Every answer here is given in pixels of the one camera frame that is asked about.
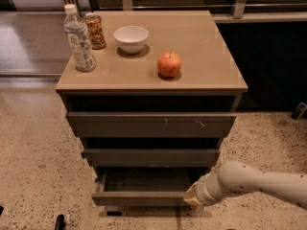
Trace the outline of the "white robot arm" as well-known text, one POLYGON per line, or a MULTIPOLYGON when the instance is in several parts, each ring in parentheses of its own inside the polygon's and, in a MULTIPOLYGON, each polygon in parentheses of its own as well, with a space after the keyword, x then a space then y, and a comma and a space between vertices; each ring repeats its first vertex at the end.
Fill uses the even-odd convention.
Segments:
POLYGON ((227 197, 256 192, 307 209, 306 174, 264 172, 238 161, 226 161, 216 172, 200 177, 183 200, 193 206, 212 206, 227 197))

